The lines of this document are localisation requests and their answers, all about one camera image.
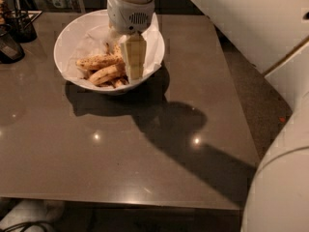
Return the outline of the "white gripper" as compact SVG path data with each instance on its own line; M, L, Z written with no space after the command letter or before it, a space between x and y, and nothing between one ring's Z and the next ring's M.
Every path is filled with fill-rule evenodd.
M113 27L108 29L108 43L115 45L121 40L120 47L129 81L142 78L147 49L143 36L134 32L144 32L149 28L154 11L155 0L107 0L107 12Z

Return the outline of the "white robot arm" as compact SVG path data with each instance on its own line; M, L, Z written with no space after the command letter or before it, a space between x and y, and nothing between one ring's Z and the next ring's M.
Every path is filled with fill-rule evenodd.
M262 159L241 232L309 232L309 0L191 0L293 111Z

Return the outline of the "white robot base below table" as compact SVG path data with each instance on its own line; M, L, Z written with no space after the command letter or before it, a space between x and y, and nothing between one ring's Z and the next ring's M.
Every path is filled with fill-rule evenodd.
M63 201L1 198L0 232L57 232L64 211Z

